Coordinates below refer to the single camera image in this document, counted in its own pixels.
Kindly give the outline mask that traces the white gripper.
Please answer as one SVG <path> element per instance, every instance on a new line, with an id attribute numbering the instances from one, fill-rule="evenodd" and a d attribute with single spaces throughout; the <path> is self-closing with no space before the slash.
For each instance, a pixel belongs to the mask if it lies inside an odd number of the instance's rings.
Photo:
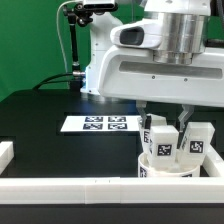
<path id="1" fill-rule="evenodd" d="M 98 91 L 106 97 L 136 102 L 141 126 L 151 127 L 146 101 L 183 104 L 178 117 L 181 145 L 193 105 L 224 107 L 224 49 L 208 48 L 193 56 L 190 65 L 156 63 L 147 49 L 113 46 L 105 54 L 99 72 Z"/>

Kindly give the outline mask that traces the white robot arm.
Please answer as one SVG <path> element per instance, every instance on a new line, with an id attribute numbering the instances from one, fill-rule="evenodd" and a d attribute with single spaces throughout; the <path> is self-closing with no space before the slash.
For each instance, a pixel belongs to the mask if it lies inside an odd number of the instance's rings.
<path id="1" fill-rule="evenodd" d="M 123 24 L 110 12 L 125 0 L 84 0 L 96 46 L 87 80 L 104 97 L 130 99 L 142 117 L 149 102 L 224 108 L 224 46 L 206 31 L 212 0 L 136 0 L 144 17 Z"/>

